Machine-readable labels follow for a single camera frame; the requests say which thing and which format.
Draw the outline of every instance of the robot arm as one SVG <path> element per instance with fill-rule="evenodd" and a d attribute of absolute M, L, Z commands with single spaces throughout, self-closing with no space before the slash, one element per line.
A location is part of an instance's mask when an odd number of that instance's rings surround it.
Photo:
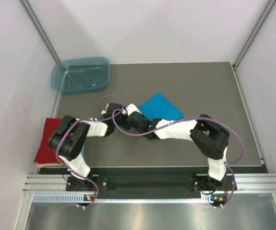
<path fill-rule="evenodd" d="M 127 121 L 140 133 L 171 123 L 171 121 L 164 119 L 149 121 L 133 104 L 127 106 L 125 110 L 128 115 Z M 208 176 L 213 180 L 212 182 L 218 184 L 218 186 L 224 184 L 227 172 L 226 153 L 230 133 L 222 126 L 203 120 L 183 121 L 154 131 L 154 133 L 145 137 L 148 139 L 174 138 L 193 141 L 208 159 Z"/>
<path fill-rule="evenodd" d="M 121 109 L 122 105 L 110 103 L 106 110 L 102 111 L 102 119 L 110 117 L 115 109 Z M 66 131 L 77 119 L 65 116 L 49 139 L 49 148 L 56 152 L 58 145 Z M 134 127 L 139 133 L 155 130 L 171 121 L 164 119 L 153 119 L 149 121 L 136 106 L 130 104 L 115 118 L 117 124 L 125 129 Z M 59 157 L 64 163 L 77 174 L 92 178 L 89 166 L 81 155 L 81 149 L 87 137 L 106 137 L 113 133 L 115 125 L 112 120 L 82 121 L 72 129 L 72 136 L 66 137 L 62 143 Z M 208 158 L 208 185 L 216 189 L 225 183 L 227 168 L 225 165 L 229 132 L 222 126 L 213 122 L 203 120 L 182 121 L 172 124 L 150 134 L 144 135 L 147 139 L 185 139 L 193 141 L 201 152 Z M 78 175 L 71 174 L 80 183 L 87 185 L 87 182 Z"/>

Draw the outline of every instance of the blue cloth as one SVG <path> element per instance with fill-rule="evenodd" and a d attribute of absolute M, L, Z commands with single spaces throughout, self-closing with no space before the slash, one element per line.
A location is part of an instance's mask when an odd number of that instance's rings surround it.
<path fill-rule="evenodd" d="M 182 112 L 175 108 L 161 93 L 157 93 L 145 102 L 139 107 L 139 110 L 150 121 L 154 118 L 172 121 L 184 117 Z"/>

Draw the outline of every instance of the wire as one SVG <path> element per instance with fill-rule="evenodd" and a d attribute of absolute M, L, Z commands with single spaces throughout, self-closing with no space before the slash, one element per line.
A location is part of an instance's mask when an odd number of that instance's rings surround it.
<path fill-rule="evenodd" d="M 212 195 L 215 193 L 217 189 L 214 189 L 213 191 L 211 191 L 210 193 L 204 193 L 203 191 L 199 190 L 200 193 L 204 194 L 204 195 Z"/>
<path fill-rule="evenodd" d="M 234 171 L 229 167 L 229 166 L 226 166 L 226 168 L 229 170 L 229 172 L 232 174 L 232 177 L 233 177 L 233 187 L 232 187 L 232 191 L 230 193 L 230 196 L 228 198 L 228 200 L 222 205 L 222 208 L 224 208 L 229 202 L 230 200 L 232 199 L 232 196 L 234 194 L 234 191 L 235 191 L 235 188 L 236 188 L 236 179 L 235 179 L 235 174 L 234 174 Z"/>
<path fill-rule="evenodd" d="M 225 197 L 228 197 L 229 194 L 229 188 L 227 185 L 224 185 L 224 193 L 225 193 Z"/>
<path fill-rule="evenodd" d="M 212 119 L 212 118 L 208 118 L 208 117 L 193 117 L 193 118 L 185 118 L 185 119 L 181 119 L 181 120 L 178 120 L 178 121 L 172 121 L 171 123 L 169 124 L 166 124 L 164 126 L 161 126 L 161 127 L 158 127 L 156 129 L 153 129 L 151 131 L 148 131 L 148 132 L 145 132 L 145 133 L 138 133 L 138 134 L 134 134 L 134 133 L 128 133 L 126 131 L 124 131 L 118 124 L 117 122 L 115 121 L 115 113 L 116 111 L 120 111 L 121 109 L 115 109 L 113 111 L 113 114 L 112 114 L 112 119 L 113 119 L 113 122 L 114 122 L 114 125 L 117 129 L 119 129 L 122 133 L 126 134 L 126 135 L 129 135 L 129 136 L 132 136 L 132 137 L 141 137 L 141 136 L 144 136 L 144 135 L 147 135 L 147 134 L 150 134 L 150 133 L 153 133 L 155 131 L 158 131 L 160 129 L 163 129 L 163 128 L 166 128 L 167 126 L 170 126 L 170 125 L 173 125 L 173 124 L 177 124 L 177 123 L 180 123 L 180 122 L 183 122 L 183 121 L 192 121 L 192 120 L 205 120 L 205 121 L 211 121 L 211 122 L 214 122 L 218 125 L 221 125 L 223 126 L 224 128 L 226 128 L 229 132 L 231 132 L 232 134 L 235 135 L 235 137 L 238 139 L 240 145 L 241 145 L 241 155 L 238 159 L 234 160 L 234 161 L 231 161 L 231 162 L 227 162 L 226 164 L 235 164 L 237 162 L 239 162 L 245 155 L 245 146 L 244 146 L 244 142 L 242 140 L 242 138 L 238 135 L 238 133 L 236 133 L 231 127 L 227 126 L 226 124 L 220 122 L 220 121 L 217 121 L 215 119 Z"/>
<path fill-rule="evenodd" d="M 170 123 L 167 124 L 167 125 L 164 125 L 164 126 L 161 126 L 161 127 L 159 127 L 159 128 L 153 129 L 153 130 L 148 131 L 148 132 L 145 132 L 145 133 L 140 133 L 140 134 L 132 134 L 132 133 L 125 132 L 125 131 L 116 123 L 116 121 L 115 121 L 115 117 L 118 116 L 118 115 L 122 112 L 122 110 L 123 110 L 123 108 L 124 108 L 124 101 L 123 101 L 123 99 L 122 99 L 121 97 L 117 96 L 117 95 L 109 94 L 109 95 L 106 95 L 106 96 L 102 97 L 102 98 L 99 100 L 99 102 L 98 102 L 98 107 L 99 107 L 99 105 L 100 105 L 100 102 L 101 102 L 104 98 L 106 98 L 106 97 L 116 97 L 116 98 L 118 98 L 118 99 L 121 101 L 122 108 L 121 108 L 121 109 L 115 109 L 115 110 L 113 111 L 111 117 L 106 118 L 106 119 L 100 119 L 100 120 L 98 120 L 98 121 L 107 121 L 107 120 L 112 119 L 114 125 L 116 126 L 116 128 L 119 129 L 122 133 L 124 133 L 124 134 L 126 134 L 126 135 L 133 136 L 133 137 L 140 137 L 140 136 L 144 136 L 144 135 L 153 133 L 153 132 L 155 132 L 155 131 L 157 131 L 157 130 L 160 130 L 160 129 L 163 129 L 163 128 L 167 127 L 167 126 L 170 126 L 170 125 L 173 125 L 173 124 L 177 124 L 177 123 L 180 123 L 180 122 L 183 122 L 183 121 L 206 120 L 206 121 L 211 121 L 211 122 L 214 122 L 214 123 L 217 123 L 217 124 L 223 126 L 223 127 L 226 128 L 228 131 L 230 131 L 231 133 L 233 133 L 233 134 L 235 135 L 235 137 L 238 139 L 238 141 L 240 142 L 241 149 L 242 149 L 242 150 L 241 150 L 241 155 L 240 155 L 240 157 L 239 157 L 238 159 L 234 160 L 234 161 L 227 162 L 227 164 L 235 164 L 235 163 L 239 162 L 239 161 L 244 157 L 244 155 L 245 155 L 245 146 L 244 146 L 244 143 L 243 143 L 241 137 L 240 137 L 232 128 L 230 128 L 229 126 L 225 125 L 224 123 L 222 123 L 222 122 L 220 122 L 220 121 L 217 121 L 217 120 L 215 120 L 215 119 L 208 118 L 208 117 L 193 117 L 193 118 L 186 118 L 186 119 L 182 119 L 182 120 L 178 120 L 178 121 L 173 121 L 173 122 L 170 122 Z M 95 196 L 94 196 L 93 200 L 91 201 L 91 203 L 90 203 L 88 206 L 86 206 L 86 207 L 91 207 L 91 206 L 94 204 L 94 202 L 95 202 L 95 200 L 97 199 L 97 197 L 98 197 L 98 194 L 99 194 L 99 187 L 97 186 L 97 184 L 96 184 L 94 181 L 90 180 L 90 179 L 87 178 L 87 177 L 84 177 L 84 176 L 82 176 L 82 175 L 79 175 L 77 172 L 73 171 L 73 170 L 72 170 L 69 166 L 67 166 L 67 165 L 59 158 L 59 156 L 58 156 L 59 150 L 60 150 L 60 148 L 61 148 L 61 145 L 62 145 L 62 143 L 65 141 L 66 137 L 67 137 L 68 134 L 71 132 L 71 130 L 72 130 L 79 122 L 81 122 L 81 121 L 88 121 L 88 120 L 90 120 L 90 118 L 89 118 L 89 119 L 78 119 L 76 122 L 74 122 L 74 123 L 70 126 L 70 128 L 66 131 L 66 133 L 65 133 L 64 136 L 62 137 L 60 143 L 59 143 L 58 146 L 57 146 L 57 149 L 56 149 L 56 159 L 57 159 L 57 161 L 58 161 L 60 164 L 66 166 L 66 167 L 68 168 L 68 170 L 71 171 L 72 174 L 74 174 L 74 175 L 76 175 L 76 176 L 78 176 L 78 177 L 83 178 L 84 180 L 90 182 L 90 183 L 94 186 L 94 188 L 95 188 L 95 190 L 96 190 L 97 192 L 95 193 Z M 233 188 L 232 188 L 231 194 L 230 194 L 228 200 L 226 201 L 226 203 L 222 205 L 222 208 L 225 207 L 225 206 L 230 202 L 230 200 L 231 200 L 231 198 L 232 198 L 232 196 L 233 196 L 234 190 L 235 190 L 235 186 L 236 186 L 235 175 L 234 175 L 233 170 L 232 170 L 229 166 L 227 166 L 227 169 L 232 173 L 234 184 L 233 184 Z M 34 223 L 35 223 L 36 225 L 41 225 L 41 224 L 43 224 L 46 220 L 48 220 L 52 215 L 54 215 L 55 213 L 57 213 L 57 212 L 60 211 L 61 209 L 65 208 L 65 207 L 68 207 L 68 206 L 73 206 L 73 205 L 74 205 L 74 204 L 67 204 L 67 205 L 64 205 L 64 206 L 60 207 L 59 209 L 57 209 L 57 210 L 55 210 L 54 212 L 52 212 L 51 214 L 49 214 L 49 215 L 48 215 L 43 221 L 41 221 L 41 222 L 36 222 L 35 219 L 34 219 L 34 216 L 33 216 Z"/>
<path fill-rule="evenodd" d="M 102 97 L 102 98 L 99 100 L 99 102 L 98 102 L 98 106 L 99 106 L 100 102 L 101 102 L 104 98 L 106 98 L 106 97 L 116 97 L 116 98 L 118 98 L 118 99 L 120 100 L 121 104 L 122 104 L 122 108 L 120 109 L 119 113 L 113 114 L 111 117 L 108 117 L 108 118 L 106 118 L 106 119 L 99 119 L 98 121 L 107 121 L 107 120 L 110 120 L 110 119 L 113 118 L 113 116 L 118 116 L 118 115 L 122 112 L 122 109 L 124 108 L 124 101 L 123 101 L 123 99 L 122 99 L 121 97 L 117 96 L 117 95 L 114 95 L 114 94 L 109 94 L 109 95 L 106 95 L 106 96 Z M 78 177 L 83 178 L 84 180 L 90 182 L 90 183 L 93 185 L 93 187 L 94 187 L 94 198 L 92 199 L 91 203 L 89 203 L 89 204 L 86 206 L 86 207 L 91 207 L 91 206 L 94 204 L 95 200 L 97 199 L 97 197 L 98 197 L 98 195 L 99 195 L 99 187 L 98 187 L 98 185 L 97 185 L 94 181 L 90 180 L 89 178 L 84 177 L 84 176 L 82 176 L 82 175 L 79 175 L 77 172 L 73 171 L 69 166 L 67 166 L 67 165 L 59 158 L 59 155 L 58 155 L 58 154 L 59 154 L 60 147 L 61 147 L 62 143 L 65 141 L 65 139 L 66 139 L 66 137 L 68 136 L 68 134 L 71 132 L 71 130 L 72 130 L 80 121 L 83 121 L 83 120 L 90 120 L 90 118 L 89 118 L 89 119 L 79 119 L 79 120 L 77 120 L 76 122 L 74 122 L 74 123 L 70 126 L 70 128 L 66 131 L 65 135 L 64 135 L 64 136 L 62 137 L 62 139 L 60 140 L 60 143 L 58 144 L 57 149 L 56 149 L 55 156 L 56 156 L 57 161 L 58 161 L 61 165 L 66 166 L 67 169 L 68 169 L 69 171 L 72 172 L 72 174 L 74 174 L 74 175 L 76 175 L 76 176 L 78 176 Z M 42 225 L 43 223 L 45 223 L 49 218 L 51 218 L 55 213 L 59 212 L 60 210 L 66 208 L 66 207 L 70 207 L 70 206 L 76 206 L 76 204 L 66 204 L 66 205 L 64 205 L 64 206 L 62 206 L 62 207 L 60 207 L 60 208 L 58 208 L 58 209 L 55 210 L 54 212 L 50 213 L 44 220 L 42 220 L 42 221 L 40 221 L 40 222 L 35 220 L 35 212 L 34 212 L 34 211 L 35 211 L 35 207 L 34 207 L 34 208 L 32 209 L 32 211 L 31 211 L 31 212 L 32 212 L 33 222 L 34 222 L 35 225 L 40 226 L 40 225 Z"/>
<path fill-rule="evenodd" d="M 224 128 L 226 128 L 229 132 L 231 132 L 232 134 L 234 134 L 234 136 L 238 139 L 240 145 L 241 145 L 241 155 L 238 159 L 234 160 L 234 161 L 231 161 L 231 162 L 227 162 L 226 165 L 228 164 L 235 164 L 237 162 L 239 162 L 245 155 L 245 146 L 244 146 L 244 142 L 242 140 L 242 138 L 238 135 L 238 133 L 236 133 L 231 127 L 227 126 L 226 124 L 220 122 L 220 121 L 217 121 L 215 119 L 212 119 L 212 118 L 208 118 L 208 117 L 194 117 L 194 118 L 185 118 L 185 119 L 182 119 L 182 120 L 178 120 L 178 121 L 172 121 L 171 123 L 167 124 L 167 125 L 164 125 L 164 126 L 161 126 L 159 128 L 156 128 L 156 129 L 153 129 L 151 131 L 148 131 L 148 132 L 145 132 L 145 133 L 138 133 L 138 134 L 133 134 L 133 133 L 128 133 L 126 131 L 124 131 L 120 126 L 118 126 L 117 122 L 115 121 L 115 113 L 116 111 L 118 111 L 120 109 L 115 109 L 113 111 L 113 114 L 112 114 L 112 119 L 113 119 L 113 123 L 115 124 L 115 127 L 117 129 L 119 129 L 122 133 L 126 134 L 126 135 L 129 135 L 129 136 L 132 136 L 132 137 L 140 137 L 140 136 L 144 136 L 144 135 L 147 135 L 147 134 L 150 134 L 150 133 L 153 133 L 157 130 L 160 130 L 162 128 L 165 128 L 167 126 L 170 126 L 170 125 L 173 125 L 173 124 L 177 124 L 177 123 L 180 123 L 180 122 L 183 122 L 183 121 L 192 121 L 192 120 L 206 120 L 206 121 L 211 121 L 211 122 L 214 122 L 214 123 L 217 123 L 218 125 L 221 125 L 223 126 Z M 233 170 L 227 166 L 227 170 L 230 171 L 230 173 L 232 174 L 232 177 L 233 177 L 233 181 L 234 181 L 234 184 L 233 184 L 233 188 L 232 188 L 232 191 L 231 191 L 231 194 L 228 198 L 228 200 L 225 202 L 225 204 L 223 204 L 221 207 L 224 208 L 231 200 L 232 196 L 233 196 L 233 193 L 235 191 L 235 187 L 236 187 L 236 180 L 235 180 L 235 175 L 234 175 L 234 172 Z"/>

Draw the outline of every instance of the gray tabletop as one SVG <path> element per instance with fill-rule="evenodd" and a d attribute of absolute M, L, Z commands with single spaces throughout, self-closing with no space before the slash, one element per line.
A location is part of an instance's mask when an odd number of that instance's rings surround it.
<path fill-rule="evenodd" d="M 207 114 L 232 127 L 242 137 L 246 155 L 238 165 L 261 165 L 241 96 L 228 62 L 124 64 L 111 66 L 111 80 L 104 91 L 62 95 L 57 117 L 100 117 L 98 100 L 107 94 L 121 96 L 137 107 L 162 93 L 185 117 Z M 115 98 L 103 101 L 118 102 Z M 230 137 L 227 159 L 235 160 L 240 144 Z M 87 138 L 85 159 L 92 167 L 207 166 L 206 157 L 193 142 L 148 140 L 116 130 L 107 138 Z"/>

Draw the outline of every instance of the white enclosure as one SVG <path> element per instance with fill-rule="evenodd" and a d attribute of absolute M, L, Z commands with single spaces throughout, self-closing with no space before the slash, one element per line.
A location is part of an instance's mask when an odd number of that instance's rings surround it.
<path fill-rule="evenodd" d="M 50 116 L 55 63 L 20 2 L 0 3 L 0 230 L 11 229 Z"/>
<path fill-rule="evenodd" d="M 276 5 L 238 67 L 267 165 L 276 172 Z"/>
<path fill-rule="evenodd" d="M 112 64 L 230 62 L 273 0 L 6 0 L 0 3 L 0 230 L 12 229 L 27 174 L 57 94 L 56 64 L 21 2 L 61 60 Z M 268 170 L 276 173 L 276 3 L 234 66 Z"/>

